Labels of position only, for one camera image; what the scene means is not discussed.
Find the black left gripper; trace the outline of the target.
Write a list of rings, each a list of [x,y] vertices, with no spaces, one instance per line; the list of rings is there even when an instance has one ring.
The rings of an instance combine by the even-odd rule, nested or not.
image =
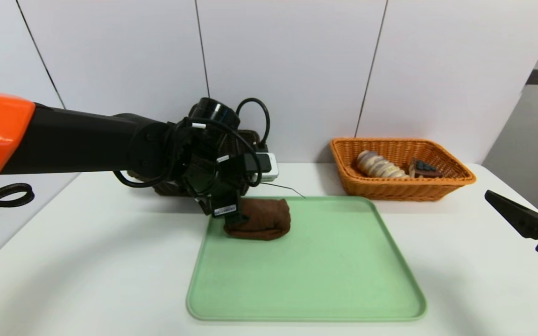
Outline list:
[[[225,216],[225,225],[240,225],[247,223],[249,217],[239,211],[241,202],[240,193],[223,193],[198,195],[197,203],[203,213],[207,216],[221,217]]]

